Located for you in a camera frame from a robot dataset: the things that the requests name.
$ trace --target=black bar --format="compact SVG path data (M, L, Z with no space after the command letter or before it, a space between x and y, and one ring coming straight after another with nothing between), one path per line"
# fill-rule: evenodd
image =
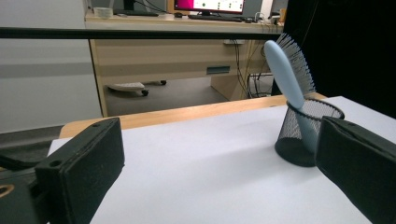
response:
M276 40L279 34L205 33L0 27L0 38L10 39L250 39Z

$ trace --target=brush handle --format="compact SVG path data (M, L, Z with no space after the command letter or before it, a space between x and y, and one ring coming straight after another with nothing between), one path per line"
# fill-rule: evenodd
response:
M264 52L280 91L294 108L301 109L304 96L283 49L275 41L268 40L264 44Z

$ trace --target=white table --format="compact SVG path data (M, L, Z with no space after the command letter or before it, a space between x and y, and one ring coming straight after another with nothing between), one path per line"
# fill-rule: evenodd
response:
M396 120L344 97L346 120L396 143ZM370 223L321 171L274 150L287 108L122 131L125 167L92 223ZM51 150L69 139L53 141Z

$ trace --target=mesh cup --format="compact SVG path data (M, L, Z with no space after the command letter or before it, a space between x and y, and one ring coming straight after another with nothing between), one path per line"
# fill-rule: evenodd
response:
M305 100L302 110L304 112L297 110L289 102L287 105L288 111L275 144L276 153L295 165L315 166L315 151L310 151L304 142L316 143L318 141L323 116L344 119L345 115L334 105L316 99ZM315 134L305 134L304 142L299 121L303 121L315 132Z

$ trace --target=black mesh pen holder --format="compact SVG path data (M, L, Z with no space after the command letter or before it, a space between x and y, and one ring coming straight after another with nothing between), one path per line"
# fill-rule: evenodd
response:
M334 105L316 99L306 99L300 110L289 102L287 105L288 111L275 144L276 153L295 165L313 167L322 117L344 119L345 115Z

